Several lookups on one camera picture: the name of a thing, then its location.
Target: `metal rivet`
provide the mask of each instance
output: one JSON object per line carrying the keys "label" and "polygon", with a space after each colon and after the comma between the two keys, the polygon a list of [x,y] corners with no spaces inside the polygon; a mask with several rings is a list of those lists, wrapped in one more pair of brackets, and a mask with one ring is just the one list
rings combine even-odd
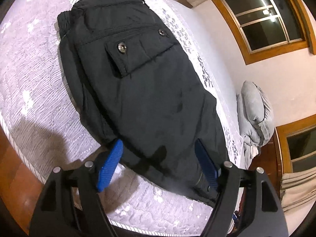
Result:
{"label": "metal rivet", "polygon": [[126,50],[127,50],[126,44],[123,42],[120,42],[118,44],[118,50],[120,53],[126,53]]}
{"label": "metal rivet", "polygon": [[93,166],[93,162],[92,161],[87,161],[86,163],[84,163],[85,167],[92,167]]}
{"label": "metal rivet", "polygon": [[54,172],[54,173],[59,173],[60,170],[61,170],[60,166],[57,166],[57,167],[55,167],[55,168],[53,169],[53,172]]}
{"label": "metal rivet", "polygon": [[263,173],[264,173],[264,170],[263,170],[263,168],[261,168],[261,167],[257,167],[257,172],[258,172],[259,174],[263,174]]}
{"label": "metal rivet", "polygon": [[159,29],[158,32],[159,32],[159,34],[160,34],[161,36],[164,36],[164,35],[165,35],[165,32],[164,32],[163,30],[161,30],[161,29]]}
{"label": "metal rivet", "polygon": [[224,166],[225,166],[225,167],[228,167],[228,168],[231,168],[231,167],[233,166],[233,163],[230,162],[230,161],[225,161],[225,162],[224,162]]}

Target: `blue gripper tip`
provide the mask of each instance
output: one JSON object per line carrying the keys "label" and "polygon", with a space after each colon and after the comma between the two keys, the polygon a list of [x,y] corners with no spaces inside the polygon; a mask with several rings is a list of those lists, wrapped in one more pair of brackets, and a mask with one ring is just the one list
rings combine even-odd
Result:
{"label": "blue gripper tip", "polygon": [[99,179],[97,183],[98,192],[102,192],[110,184],[114,171],[123,154],[123,142],[118,139],[111,150],[109,156],[99,171]]}

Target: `gray blanket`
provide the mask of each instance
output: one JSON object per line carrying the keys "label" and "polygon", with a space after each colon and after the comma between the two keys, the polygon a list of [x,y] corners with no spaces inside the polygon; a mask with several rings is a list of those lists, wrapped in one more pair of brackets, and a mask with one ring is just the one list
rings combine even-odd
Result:
{"label": "gray blanket", "polygon": [[237,95],[240,135],[244,138],[245,166],[248,168],[251,146],[262,147],[272,137],[275,124],[271,103],[253,82],[245,81]]}

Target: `back pocket flap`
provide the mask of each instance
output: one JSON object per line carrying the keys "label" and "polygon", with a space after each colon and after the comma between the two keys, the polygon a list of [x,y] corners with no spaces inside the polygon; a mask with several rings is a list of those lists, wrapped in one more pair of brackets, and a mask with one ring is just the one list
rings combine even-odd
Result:
{"label": "back pocket flap", "polygon": [[167,31],[156,28],[119,33],[107,41],[105,49],[125,77],[177,43]]}

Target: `bed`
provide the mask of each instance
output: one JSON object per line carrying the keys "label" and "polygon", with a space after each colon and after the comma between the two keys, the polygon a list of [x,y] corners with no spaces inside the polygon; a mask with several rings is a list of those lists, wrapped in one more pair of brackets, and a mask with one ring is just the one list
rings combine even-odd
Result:
{"label": "bed", "polygon": [[[78,167],[103,150],[80,123],[58,51],[57,16],[77,1],[15,0],[0,25],[0,124],[22,161],[43,183],[53,167]],[[193,10],[173,0],[145,2],[176,36],[204,88],[216,97],[229,158],[243,168],[236,90],[211,36]],[[113,225],[151,235],[198,236],[212,212],[121,164],[100,199]]]}

